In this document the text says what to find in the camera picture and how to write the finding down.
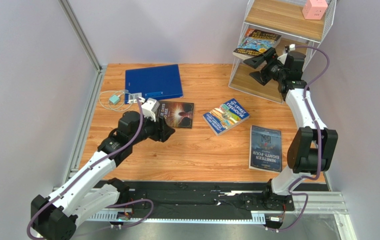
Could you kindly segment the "blue 91-Storey Treehouse book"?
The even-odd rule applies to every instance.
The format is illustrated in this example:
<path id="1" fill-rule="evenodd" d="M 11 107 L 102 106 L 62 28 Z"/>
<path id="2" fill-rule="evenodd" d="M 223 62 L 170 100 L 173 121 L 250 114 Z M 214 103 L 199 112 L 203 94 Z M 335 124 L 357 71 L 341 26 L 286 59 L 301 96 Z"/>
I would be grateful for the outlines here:
<path id="1" fill-rule="evenodd" d="M 203 119 L 217 136 L 239 125 L 249 117 L 249 112 L 235 98 L 203 115 Z"/>

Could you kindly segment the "black 169-Storey Treehouse book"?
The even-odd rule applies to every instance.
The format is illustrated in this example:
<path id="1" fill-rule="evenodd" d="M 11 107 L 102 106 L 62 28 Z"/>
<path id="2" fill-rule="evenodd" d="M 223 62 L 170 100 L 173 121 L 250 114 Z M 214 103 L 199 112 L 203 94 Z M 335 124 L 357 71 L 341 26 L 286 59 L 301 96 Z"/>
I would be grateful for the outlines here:
<path id="1" fill-rule="evenodd" d="M 249 46 L 252 49 L 252 57 L 261 55 L 271 47 L 275 48 L 281 41 L 281 35 L 259 29 L 254 29 L 248 38 L 251 38 Z"/>

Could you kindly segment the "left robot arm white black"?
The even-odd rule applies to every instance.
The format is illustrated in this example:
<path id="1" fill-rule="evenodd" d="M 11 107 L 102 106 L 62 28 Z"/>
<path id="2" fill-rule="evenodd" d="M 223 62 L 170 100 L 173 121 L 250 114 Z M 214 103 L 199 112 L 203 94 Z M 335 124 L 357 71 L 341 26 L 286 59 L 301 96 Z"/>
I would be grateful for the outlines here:
<path id="1" fill-rule="evenodd" d="M 36 239 L 31 233 L 35 230 L 42 240 L 69 240 L 77 227 L 102 209 L 128 206 L 129 187 L 117 178 L 94 193 L 90 190 L 133 152 L 133 145 L 148 138 L 165 142 L 174 133 L 163 117 L 124 113 L 84 167 L 47 197 L 38 195 L 32 200 L 28 237 Z"/>

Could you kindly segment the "orange 78-Storey Treehouse book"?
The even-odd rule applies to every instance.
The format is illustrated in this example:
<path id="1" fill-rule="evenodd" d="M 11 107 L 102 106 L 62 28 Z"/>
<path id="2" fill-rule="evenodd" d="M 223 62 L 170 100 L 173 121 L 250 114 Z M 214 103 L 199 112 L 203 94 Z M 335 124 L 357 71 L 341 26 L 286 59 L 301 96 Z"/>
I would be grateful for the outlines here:
<path id="1" fill-rule="evenodd" d="M 241 58 L 243 60 L 252 57 L 252 54 L 250 53 L 252 49 L 249 46 L 251 38 L 248 38 L 248 37 L 253 32 L 254 32 L 253 28 L 248 28 L 246 30 L 245 34 L 240 38 L 237 48 L 232 53 L 234 56 Z"/>

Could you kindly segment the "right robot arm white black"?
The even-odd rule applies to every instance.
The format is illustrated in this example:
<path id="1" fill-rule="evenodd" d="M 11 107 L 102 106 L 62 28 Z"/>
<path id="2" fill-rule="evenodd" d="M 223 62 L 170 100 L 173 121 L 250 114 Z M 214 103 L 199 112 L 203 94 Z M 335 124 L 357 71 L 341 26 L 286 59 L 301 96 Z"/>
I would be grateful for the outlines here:
<path id="1" fill-rule="evenodd" d="M 302 79 L 306 55 L 299 45 L 289 45 L 278 55 L 271 47 L 264 53 L 245 59 L 244 64 L 255 71 L 250 73 L 261 85 L 278 83 L 278 92 L 290 107 L 298 128 L 287 152 L 287 167 L 270 181 L 266 193 L 289 196 L 304 180 L 316 180 L 329 170 L 336 148 L 338 133 L 329 129 L 317 114 L 311 100 L 310 85 Z"/>

